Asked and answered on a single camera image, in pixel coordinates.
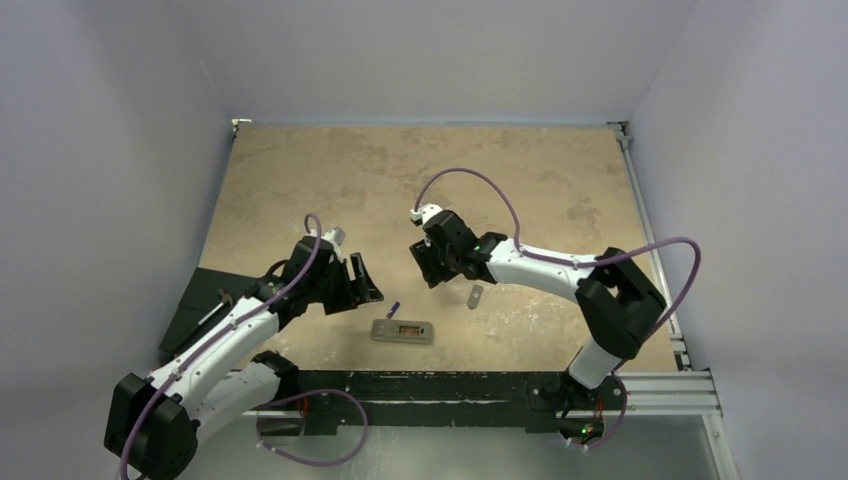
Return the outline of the blue purple AAA battery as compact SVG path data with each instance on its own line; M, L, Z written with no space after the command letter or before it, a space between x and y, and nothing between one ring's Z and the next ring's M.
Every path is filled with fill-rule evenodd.
M399 307L400 307L400 303L398 301L394 302L393 305L390 307L389 311L387 312L386 318L392 319L394 317L394 315L396 314L396 312L398 311Z

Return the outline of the grey battery compartment cover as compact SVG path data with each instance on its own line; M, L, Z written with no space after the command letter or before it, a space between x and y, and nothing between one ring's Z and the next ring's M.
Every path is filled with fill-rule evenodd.
M468 309L474 310L479 306L482 292L483 287L481 285L475 284L472 286L466 303Z

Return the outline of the white universal AC remote control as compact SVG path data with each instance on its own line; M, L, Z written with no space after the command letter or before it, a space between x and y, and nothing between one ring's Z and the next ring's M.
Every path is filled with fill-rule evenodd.
M433 338L429 322L375 319L371 329L371 339L378 342L429 345Z

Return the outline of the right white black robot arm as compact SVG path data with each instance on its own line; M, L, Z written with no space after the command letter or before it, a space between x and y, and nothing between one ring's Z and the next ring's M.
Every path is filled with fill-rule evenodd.
M633 260L611 260L620 253L616 248L596 257L519 249L501 233L475 235L458 214L434 204L412 211L410 220L424 233L410 252L428 287L462 276L532 288L579 306L590 337L561 381L573 406L599 396L601 383L638 354L666 309L663 295Z

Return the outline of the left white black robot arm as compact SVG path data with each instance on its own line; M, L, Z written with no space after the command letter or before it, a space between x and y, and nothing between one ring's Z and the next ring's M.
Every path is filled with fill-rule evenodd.
M235 366L312 304L333 315L383 301L361 255L343 257L340 233L304 236L225 312L211 311L195 343L148 376L129 374L116 385L104 445L120 459L119 478L177 478L203 441L256 407L307 412L313 394L282 355L264 351Z

